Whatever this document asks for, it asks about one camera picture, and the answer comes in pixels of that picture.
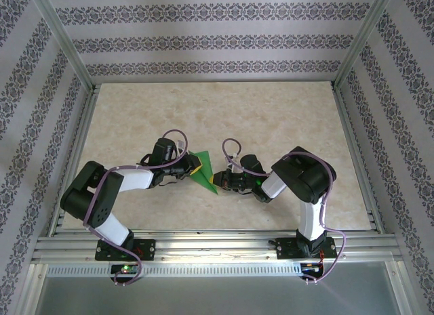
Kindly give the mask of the aluminium frame post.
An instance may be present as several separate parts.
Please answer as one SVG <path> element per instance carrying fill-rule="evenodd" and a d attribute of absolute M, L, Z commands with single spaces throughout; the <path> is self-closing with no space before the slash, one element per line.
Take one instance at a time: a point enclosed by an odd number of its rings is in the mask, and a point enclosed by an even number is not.
<path fill-rule="evenodd" d="M 44 17 L 52 34 L 56 38 L 60 48 L 65 53 L 71 63 L 75 73 L 88 93 L 94 91 L 96 84 L 92 81 L 83 60 L 81 59 L 76 47 L 68 35 L 63 23 L 61 22 L 54 6 L 50 0 L 33 0 L 41 15 Z"/>
<path fill-rule="evenodd" d="M 357 31 L 355 38 L 350 45 L 349 51 L 344 56 L 344 59 L 338 69 L 336 78 L 332 81 L 332 88 L 337 92 L 345 81 L 347 75 L 351 71 L 358 55 L 364 48 L 369 36 L 379 18 L 383 14 L 390 0 L 374 0 L 368 10 L 365 19 L 363 20 L 360 29 Z"/>

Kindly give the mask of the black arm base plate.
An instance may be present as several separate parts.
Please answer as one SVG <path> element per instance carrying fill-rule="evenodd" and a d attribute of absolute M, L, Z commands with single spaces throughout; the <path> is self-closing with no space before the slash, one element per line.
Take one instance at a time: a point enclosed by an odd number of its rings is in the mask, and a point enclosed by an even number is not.
<path fill-rule="evenodd" d="M 320 259 L 321 252 L 325 258 L 336 258 L 337 249 L 334 239 L 327 237 L 312 252 L 303 251 L 297 244 L 296 237 L 276 238 L 274 240 L 277 259 Z"/>
<path fill-rule="evenodd" d="M 141 261 L 153 261 L 155 253 L 155 240 L 134 238 L 123 246 L 124 249 L 137 255 Z M 130 254 L 120 251 L 103 240 L 99 240 L 96 253 L 96 261 L 134 261 Z"/>

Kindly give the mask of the aluminium mounting rail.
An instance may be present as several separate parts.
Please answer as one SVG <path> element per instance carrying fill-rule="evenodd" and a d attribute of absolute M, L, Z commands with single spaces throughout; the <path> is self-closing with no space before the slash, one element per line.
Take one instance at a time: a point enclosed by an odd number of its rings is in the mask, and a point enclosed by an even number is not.
<path fill-rule="evenodd" d="M 164 264 L 240 264 L 276 261 L 276 238 L 294 237 L 293 231 L 271 230 L 138 230 L 137 238 L 156 243 L 154 261 Z M 341 262 L 401 261 L 394 234 L 373 230 L 349 231 L 346 238 L 333 235 L 342 251 Z M 97 238 L 85 230 L 63 230 L 53 237 L 37 239 L 32 264 L 93 264 Z"/>

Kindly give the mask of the aluminium frame bar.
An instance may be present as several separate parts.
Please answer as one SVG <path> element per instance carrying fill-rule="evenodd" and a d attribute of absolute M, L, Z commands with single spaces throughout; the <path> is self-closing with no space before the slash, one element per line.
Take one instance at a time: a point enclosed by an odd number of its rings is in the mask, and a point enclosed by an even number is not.
<path fill-rule="evenodd" d="M 29 266 L 15 315 L 35 315 L 47 271 L 47 264 Z"/>
<path fill-rule="evenodd" d="M 403 261 L 385 262 L 400 315 L 422 315 Z"/>

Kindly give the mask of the aluminium side rail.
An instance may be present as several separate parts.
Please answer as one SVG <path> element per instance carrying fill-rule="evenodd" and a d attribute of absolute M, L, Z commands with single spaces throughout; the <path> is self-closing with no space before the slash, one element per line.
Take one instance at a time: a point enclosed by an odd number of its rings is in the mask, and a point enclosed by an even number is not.
<path fill-rule="evenodd" d="M 71 145 L 69 146 L 63 172 L 60 177 L 54 208 L 44 233 L 45 237 L 53 237 L 57 231 L 58 220 L 62 212 L 60 209 L 60 199 L 75 176 L 100 88 L 101 84 L 95 85 L 92 92 L 84 99 L 83 106 L 75 122 L 75 129 L 72 132 Z"/>
<path fill-rule="evenodd" d="M 355 175 L 361 190 L 361 195 L 366 206 L 367 214 L 370 216 L 370 222 L 372 223 L 371 227 L 374 228 L 378 234 L 384 234 L 386 230 L 384 228 L 383 221 L 378 210 L 378 205 L 376 203 L 376 199 L 374 197 L 374 193 L 362 161 L 362 155 L 360 154 L 360 151 L 358 149 L 357 138 L 351 126 L 351 121 L 344 106 L 342 96 L 340 92 L 333 87 L 332 93 L 334 95 L 336 108 L 340 117 L 342 129 L 344 131 L 344 136 L 347 141 L 347 146 L 349 148 L 349 153 L 354 166 Z"/>

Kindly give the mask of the green paper sheet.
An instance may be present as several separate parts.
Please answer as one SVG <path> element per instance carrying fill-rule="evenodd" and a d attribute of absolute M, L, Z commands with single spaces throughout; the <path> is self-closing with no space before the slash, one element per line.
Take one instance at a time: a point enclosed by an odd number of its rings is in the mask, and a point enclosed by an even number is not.
<path fill-rule="evenodd" d="M 211 182 L 214 173 L 212 171 L 209 152 L 207 150 L 201 152 L 189 151 L 189 154 L 198 157 L 202 164 L 199 170 L 196 170 L 196 172 L 189 175 L 189 178 L 210 192 L 218 194 L 215 185 Z"/>

